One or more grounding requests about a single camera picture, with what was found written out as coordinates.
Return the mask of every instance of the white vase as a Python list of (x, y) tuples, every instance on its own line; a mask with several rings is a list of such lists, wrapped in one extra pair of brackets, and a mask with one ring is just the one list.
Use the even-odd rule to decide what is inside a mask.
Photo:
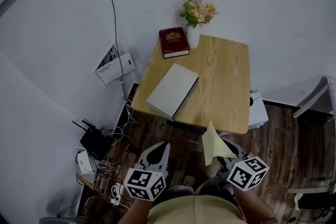
[(187, 28), (187, 40), (189, 47), (192, 49), (196, 49), (198, 46), (198, 42), (200, 41), (200, 25), (197, 24), (194, 28), (193, 26), (188, 26)]

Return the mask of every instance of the wooden table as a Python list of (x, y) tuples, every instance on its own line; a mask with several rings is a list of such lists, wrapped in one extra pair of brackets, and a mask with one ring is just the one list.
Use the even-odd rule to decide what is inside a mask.
[(164, 59), (160, 42), (135, 93), (132, 108), (157, 115), (146, 99), (173, 63), (196, 72), (198, 85), (175, 121), (223, 132), (245, 134), (249, 119), (250, 70), (246, 44), (201, 35), (187, 56)]

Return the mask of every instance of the yellow cloth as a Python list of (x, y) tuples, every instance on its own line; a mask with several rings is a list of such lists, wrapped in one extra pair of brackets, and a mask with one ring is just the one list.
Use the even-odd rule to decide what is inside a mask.
[(211, 164), (214, 157), (225, 157), (236, 159), (237, 156), (233, 154), (230, 148), (219, 137), (212, 122), (209, 123), (206, 132), (202, 135), (205, 165)]
[(246, 224), (237, 207), (215, 196), (184, 196), (153, 207), (147, 224)]

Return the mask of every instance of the red book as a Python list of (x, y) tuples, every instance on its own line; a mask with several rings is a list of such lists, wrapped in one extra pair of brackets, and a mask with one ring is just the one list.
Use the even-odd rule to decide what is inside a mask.
[(159, 31), (163, 58), (188, 55), (190, 48), (182, 27)]

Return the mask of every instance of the yellow shirt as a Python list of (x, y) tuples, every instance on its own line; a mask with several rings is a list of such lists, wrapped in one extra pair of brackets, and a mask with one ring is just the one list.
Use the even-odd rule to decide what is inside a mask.
[(147, 224), (246, 224), (237, 207), (215, 196), (184, 196), (153, 207)]

